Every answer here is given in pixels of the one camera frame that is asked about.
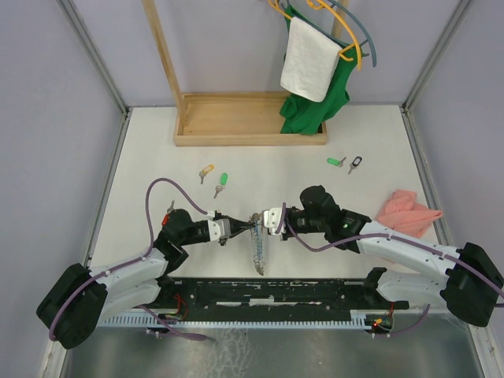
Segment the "metal keyring holder with keys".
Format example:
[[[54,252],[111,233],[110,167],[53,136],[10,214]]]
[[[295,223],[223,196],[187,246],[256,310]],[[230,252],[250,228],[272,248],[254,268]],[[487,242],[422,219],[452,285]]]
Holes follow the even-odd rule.
[[[263,228],[261,223],[261,214],[254,213],[250,220],[253,223],[253,226],[250,230],[251,238],[254,243],[254,256],[253,262],[256,272],[260,276],[265,275],[265,262],[264,262],[264,254],[263,254]]]

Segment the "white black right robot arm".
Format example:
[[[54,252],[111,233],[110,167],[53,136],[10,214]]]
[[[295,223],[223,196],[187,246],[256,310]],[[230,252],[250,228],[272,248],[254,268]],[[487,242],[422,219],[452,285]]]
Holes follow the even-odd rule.
[[[445,306],[459,320],[477,327],[487,326],[494,310],[503,307],[503,276],[481,246],[439,245],[394,231],[340,208],[321,185],[303,190],[300,201],[301,209],[281,206],[265,213],[270,235],[298,239],[321,233],[327,245],[310,247],[314,253],[337,247],[409,269],[408,273],[373,269],[368,275],[372,282],[361,289],[367,306],[379,308],[387,301]]]

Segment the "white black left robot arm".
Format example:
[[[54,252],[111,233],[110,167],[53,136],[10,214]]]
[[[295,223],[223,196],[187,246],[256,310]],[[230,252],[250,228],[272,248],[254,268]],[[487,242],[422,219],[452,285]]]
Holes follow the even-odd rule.
[[[162,279],[187,259],[187,245],[219,243],[252,229],[253,221],[215,213],[194,221],[184,209],[165,215],[157,238],[132,258],[89,269],[70,265],[39,304],[36,314],[50,340],[69,350],[79,346],[103,321],[131,308],[169,305],[174,288]]]

